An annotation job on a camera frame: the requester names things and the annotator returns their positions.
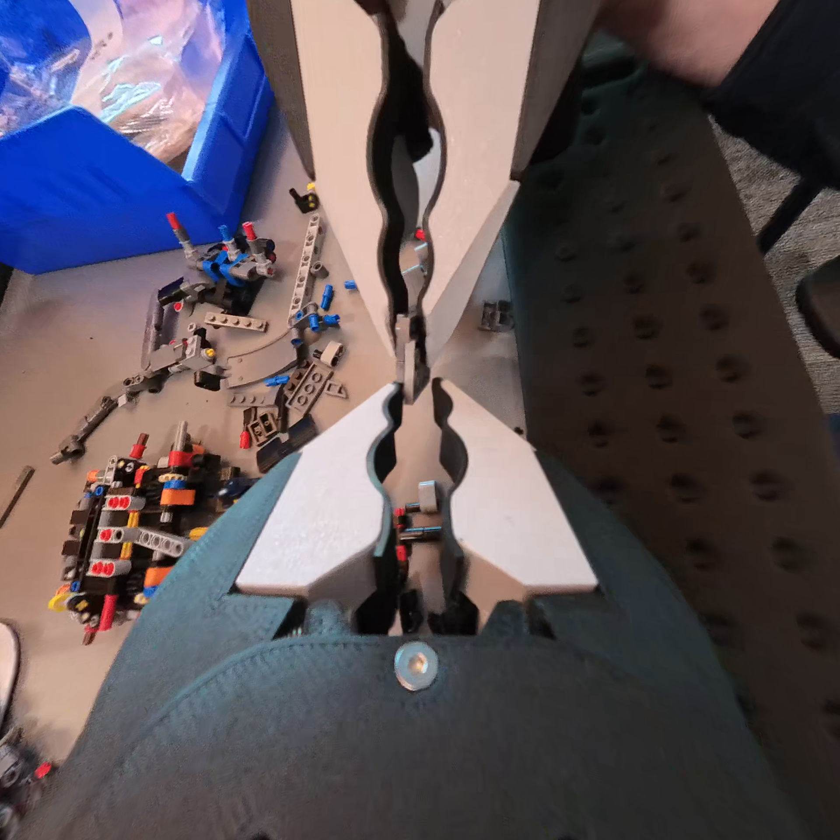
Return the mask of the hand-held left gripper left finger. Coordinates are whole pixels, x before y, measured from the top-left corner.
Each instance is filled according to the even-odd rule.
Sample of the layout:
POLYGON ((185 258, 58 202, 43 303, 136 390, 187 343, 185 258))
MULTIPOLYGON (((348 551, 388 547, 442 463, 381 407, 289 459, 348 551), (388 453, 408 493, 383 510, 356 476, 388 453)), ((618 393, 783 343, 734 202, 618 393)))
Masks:
POLYGON ((388 634, 403 574, 392 504, 403 387, 383 386, 300 451, 236 580, 247 595, 336 602, 363 634, 388 634))

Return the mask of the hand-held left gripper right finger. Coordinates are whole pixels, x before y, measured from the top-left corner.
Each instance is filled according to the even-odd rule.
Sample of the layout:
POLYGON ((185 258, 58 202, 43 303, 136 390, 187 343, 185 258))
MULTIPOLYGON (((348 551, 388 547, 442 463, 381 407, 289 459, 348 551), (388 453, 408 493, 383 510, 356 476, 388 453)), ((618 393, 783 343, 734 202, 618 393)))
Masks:
POLYGON ((434 419, 453 482, 451 589, 476 608, 478 629, 504 602, 594 592, 595 572, 530 443, 449 380, 434 380, 434 419))

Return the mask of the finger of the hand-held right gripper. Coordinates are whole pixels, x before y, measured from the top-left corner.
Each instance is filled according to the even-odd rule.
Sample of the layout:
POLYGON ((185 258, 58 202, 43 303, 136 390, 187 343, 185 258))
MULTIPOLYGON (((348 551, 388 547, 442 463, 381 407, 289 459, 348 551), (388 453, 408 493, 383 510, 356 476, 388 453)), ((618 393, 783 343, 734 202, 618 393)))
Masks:
POLYGON ((390 13, 368 14, 356 2, 290 7, 318 194, 373 324, 403 368, 406 214, 393 173, 403 42, 390 13))
POLYGON ((430 20, 424 84, 440 169, 424 228, 421 309, 432 368, 452 337, 517 187, 511 178, 540 1, 442 3, 430 20))

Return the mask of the person's right forearm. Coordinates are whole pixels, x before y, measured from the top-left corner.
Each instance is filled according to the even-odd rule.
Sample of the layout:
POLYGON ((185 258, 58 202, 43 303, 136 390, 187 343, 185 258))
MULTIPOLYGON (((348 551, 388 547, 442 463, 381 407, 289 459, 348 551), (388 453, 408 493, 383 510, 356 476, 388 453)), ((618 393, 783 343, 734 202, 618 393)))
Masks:
POLYGON ((705 106, 784 168, 839 188, 839 2, 781 1, 705 106))

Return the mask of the black lego connectors red pins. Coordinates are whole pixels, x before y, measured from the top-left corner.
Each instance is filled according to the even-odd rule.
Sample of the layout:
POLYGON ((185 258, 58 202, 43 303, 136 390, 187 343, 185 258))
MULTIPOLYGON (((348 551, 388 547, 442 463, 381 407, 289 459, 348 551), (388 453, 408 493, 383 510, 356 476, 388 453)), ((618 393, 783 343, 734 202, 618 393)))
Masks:
POLYGON ((413 524, 416 515, 423 517, 438 514, 436 502, 424 504, 421 501, 410 502, 403 507, 396 507, 392 512, 392 525, 396 537, 395 554, 401 568, 407 570, 415 544, 436 543, 443 538, 440 524, 413 524))

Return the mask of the dark grey studded lego plate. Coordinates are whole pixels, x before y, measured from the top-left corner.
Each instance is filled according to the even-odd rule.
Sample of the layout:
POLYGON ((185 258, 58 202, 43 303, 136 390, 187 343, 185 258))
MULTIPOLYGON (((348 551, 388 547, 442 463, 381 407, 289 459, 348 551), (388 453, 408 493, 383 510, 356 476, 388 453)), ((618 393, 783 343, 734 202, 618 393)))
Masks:
POLYGON ((284 407, 291 414, 308 415, 332 378, 332 367, 319 360, 303 361, 282 388, 284 407))
POLYGON ((207 311, 204 314, 204 324, 213 329, 237 329, 256 333, 266 333, 269 327, 267 320, 248 316, 235 316, 231 313, 207 311))

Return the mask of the long light grey lego beam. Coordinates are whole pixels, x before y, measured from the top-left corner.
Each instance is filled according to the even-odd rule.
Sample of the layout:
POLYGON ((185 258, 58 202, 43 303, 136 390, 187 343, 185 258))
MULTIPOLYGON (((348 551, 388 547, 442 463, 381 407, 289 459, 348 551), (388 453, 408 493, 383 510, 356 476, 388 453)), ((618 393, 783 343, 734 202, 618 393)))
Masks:
POLYGON ((320 212, 313 213, 303 239, 301 258, 291 292, 288 312, 288 326, 293 327, 310 309, 313 303, 313 289, 316 279, 326 277, 329 272, 322 263, 323 240, 326 224, 320 212))

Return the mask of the blue lego suspension assembly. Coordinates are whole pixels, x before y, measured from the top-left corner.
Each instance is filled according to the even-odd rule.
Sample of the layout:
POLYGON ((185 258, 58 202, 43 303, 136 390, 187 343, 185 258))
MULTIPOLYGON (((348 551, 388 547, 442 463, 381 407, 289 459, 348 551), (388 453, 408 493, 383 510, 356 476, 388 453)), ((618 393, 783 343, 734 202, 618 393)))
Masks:
POLYGON ((227 314, 248 316, 264 281, 275 274, 275 242, 259 237, 252 223, 243 223, 243 231, 237 234, 222 225, 221 240, 201 251, 175 213, 166 218, 183 248, 186 264, 196 275, 159 289, 159 305, 182 309, 187 303, 209 303, 227 314))

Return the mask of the dark grey curved lego panel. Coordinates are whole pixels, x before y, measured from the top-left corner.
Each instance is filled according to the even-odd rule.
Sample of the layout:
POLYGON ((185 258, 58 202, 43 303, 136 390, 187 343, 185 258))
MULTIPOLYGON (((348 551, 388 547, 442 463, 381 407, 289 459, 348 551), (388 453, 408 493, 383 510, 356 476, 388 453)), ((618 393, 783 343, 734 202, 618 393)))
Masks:
POLYGON ((304 353, 299 349, 301 333, 300 327, 291 327, 262 346, 229 355, 225 387, 235 389, 251 385, 294 369, 304 353))

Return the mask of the multicoloured lego chassis assembly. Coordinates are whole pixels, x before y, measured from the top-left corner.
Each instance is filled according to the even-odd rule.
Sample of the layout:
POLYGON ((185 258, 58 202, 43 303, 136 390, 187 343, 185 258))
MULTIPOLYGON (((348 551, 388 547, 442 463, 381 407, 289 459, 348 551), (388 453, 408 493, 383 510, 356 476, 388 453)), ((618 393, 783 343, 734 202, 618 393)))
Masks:
POLYGON ((48 609, 80 626, 83 646, 137 618, 189 548, 258 480, 208 450, 187 421, 156 460, 148 441, 141 434, 126 455, 88 472, 70 514, 48 609))

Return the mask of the grey lego connector blue pins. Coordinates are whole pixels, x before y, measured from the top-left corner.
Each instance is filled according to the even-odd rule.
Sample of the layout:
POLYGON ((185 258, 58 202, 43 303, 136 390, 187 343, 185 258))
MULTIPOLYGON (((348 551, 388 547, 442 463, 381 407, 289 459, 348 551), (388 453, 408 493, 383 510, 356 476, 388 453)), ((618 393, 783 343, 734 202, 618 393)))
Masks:
POLYGON ((340 325, 339 314, 323 311, 316 303, 310 302, 290 315, 290 340, 294 345, 314 343, 329 331, 339 329, 340 325))

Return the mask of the dark brown lego bar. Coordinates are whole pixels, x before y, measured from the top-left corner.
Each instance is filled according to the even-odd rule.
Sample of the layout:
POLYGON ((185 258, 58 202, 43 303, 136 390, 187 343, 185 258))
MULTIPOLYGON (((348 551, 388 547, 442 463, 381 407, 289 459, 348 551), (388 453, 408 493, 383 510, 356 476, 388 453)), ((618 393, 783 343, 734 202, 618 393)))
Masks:
POLYGON ((1 505, 1 528, 5 525, 9 516, 18 504, 34 473, 35 468, 30 465, 27 465, 21 469, 19 475, 15 480, 14 487, 8 495, 8 498, 1 505))

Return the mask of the grey lego gearbox assembly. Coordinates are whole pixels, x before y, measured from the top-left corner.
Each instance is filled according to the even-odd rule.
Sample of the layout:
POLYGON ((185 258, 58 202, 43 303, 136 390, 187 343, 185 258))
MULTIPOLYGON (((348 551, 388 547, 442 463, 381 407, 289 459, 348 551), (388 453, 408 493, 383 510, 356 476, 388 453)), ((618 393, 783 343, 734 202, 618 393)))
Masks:
POLYGON ((5 732, 1 739, 2 826, 35 806, 56 769, 55 762, 28 743, 22 727, 12 726, 5 732))

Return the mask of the person's right hand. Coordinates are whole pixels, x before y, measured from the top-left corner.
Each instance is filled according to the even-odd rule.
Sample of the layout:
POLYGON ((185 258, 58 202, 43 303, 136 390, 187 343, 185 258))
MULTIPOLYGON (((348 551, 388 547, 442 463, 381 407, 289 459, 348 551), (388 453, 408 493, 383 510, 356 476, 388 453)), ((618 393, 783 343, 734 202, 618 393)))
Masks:
POLYGON ((734 68, 776 1, 604 1, 597 23, 655 68, 715 87, 734 68))

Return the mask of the empty clear plastic bags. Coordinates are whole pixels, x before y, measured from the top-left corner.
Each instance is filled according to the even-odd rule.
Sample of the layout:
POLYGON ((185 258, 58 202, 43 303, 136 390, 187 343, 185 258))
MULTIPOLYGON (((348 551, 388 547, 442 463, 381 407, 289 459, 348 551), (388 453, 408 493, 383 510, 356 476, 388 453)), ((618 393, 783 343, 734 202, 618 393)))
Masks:
POLYGON ((88 111, 178 172, 244 2, 2 1, 1 136, 88 111))

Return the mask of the black perforated panel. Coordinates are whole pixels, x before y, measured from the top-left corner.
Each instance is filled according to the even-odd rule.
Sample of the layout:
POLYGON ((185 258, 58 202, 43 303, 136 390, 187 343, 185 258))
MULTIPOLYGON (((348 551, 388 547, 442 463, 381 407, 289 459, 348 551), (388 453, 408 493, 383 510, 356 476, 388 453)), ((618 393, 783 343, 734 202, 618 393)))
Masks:
POLYGON ((593 38, 502 232, 531 441, 672 570, 774 749, 838 762, 838 463, 691 94, 593 38))

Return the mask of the blue plastic bin with label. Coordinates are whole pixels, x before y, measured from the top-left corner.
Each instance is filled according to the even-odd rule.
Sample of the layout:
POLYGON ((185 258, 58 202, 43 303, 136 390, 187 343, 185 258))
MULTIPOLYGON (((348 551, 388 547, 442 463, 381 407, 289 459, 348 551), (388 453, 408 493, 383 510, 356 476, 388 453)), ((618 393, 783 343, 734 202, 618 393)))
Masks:
POLYGON ((2 264, 37 275, 175 247, 175 212, 199 244, 239 221, 273 95, 245 2, 222 2, 224 48, 182 171, 82 108, 1 141, 2 264))

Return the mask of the black chair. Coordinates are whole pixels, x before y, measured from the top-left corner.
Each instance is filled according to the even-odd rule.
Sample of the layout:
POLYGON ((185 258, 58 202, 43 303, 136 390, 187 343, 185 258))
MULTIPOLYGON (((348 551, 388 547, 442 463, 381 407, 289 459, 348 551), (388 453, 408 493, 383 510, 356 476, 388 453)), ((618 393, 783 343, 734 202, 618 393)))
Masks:
MULTIPOLYGON (((760 230, 756 242, 766 255, 819 196, 824 184, 802 177, 770 220, 760 230)), ((805 276, 798 284, 794 301, 811 335, 820 347, 839 358, 839 255, 805 276)))

